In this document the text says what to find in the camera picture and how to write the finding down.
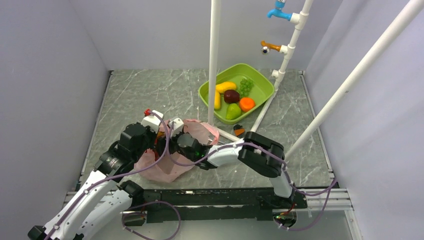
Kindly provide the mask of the pink plastic bag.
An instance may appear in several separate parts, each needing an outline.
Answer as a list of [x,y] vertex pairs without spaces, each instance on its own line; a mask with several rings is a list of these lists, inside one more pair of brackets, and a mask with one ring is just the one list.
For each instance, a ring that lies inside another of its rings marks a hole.
[[[220,134],[216,127],[197,119],[184,119],[182,122],[184,123],[184,132],[192,135],[201,144],[218,144]],[[138,174],[145,180],[156,183],[171,183],[193,168],[193,166],[183,166],[184,164],[190,164],[192,161],[177,152],[172,153],[170,156],[166,155],[160,162],[157,162],[159,157],[160,154],[155,150],[146,150],[134,164],[134,170],[143,170]]]

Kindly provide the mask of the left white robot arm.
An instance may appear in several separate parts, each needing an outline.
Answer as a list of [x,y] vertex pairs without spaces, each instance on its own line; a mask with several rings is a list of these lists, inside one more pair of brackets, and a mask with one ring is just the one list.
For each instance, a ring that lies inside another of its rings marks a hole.
[[85,184],[70,202],[45,225],[28,232],[31,240],[72,240],[98,202],[129,174],[142,154],[153,148],[160,123],[129,124],[95,164]]

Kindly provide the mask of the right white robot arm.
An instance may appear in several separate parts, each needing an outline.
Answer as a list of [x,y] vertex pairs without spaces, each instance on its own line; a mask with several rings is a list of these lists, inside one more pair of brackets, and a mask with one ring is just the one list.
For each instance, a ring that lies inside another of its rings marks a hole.
[[223,145],[205,145],[189,133],[179,133],[170,138],[168,148],[166,138],[160,137],[155,149],[159,155],[179,153],[189,160],[189,163],[181,163],[181,166],[195,165],[203,170],[241,162],[270,180],[280,207],[287,208],[295,201],[291,182],[284,173],[283,145],[256,132],[249,131],[245,138]]

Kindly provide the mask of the green fake pear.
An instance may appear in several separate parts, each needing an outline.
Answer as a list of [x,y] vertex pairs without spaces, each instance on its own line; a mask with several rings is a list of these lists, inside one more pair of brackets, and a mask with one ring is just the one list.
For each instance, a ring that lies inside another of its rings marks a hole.
[[237,103],[231,103],[226,109],[226,120],[235,120],[242,115],[242,110]]

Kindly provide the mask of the yellow fake banana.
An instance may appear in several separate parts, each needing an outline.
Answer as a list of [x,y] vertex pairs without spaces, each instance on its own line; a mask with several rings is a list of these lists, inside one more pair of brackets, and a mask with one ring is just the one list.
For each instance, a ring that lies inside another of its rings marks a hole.
[[220,110],[222,107],[221,94],[219,91],[215,90],[214,92],[214,109]]

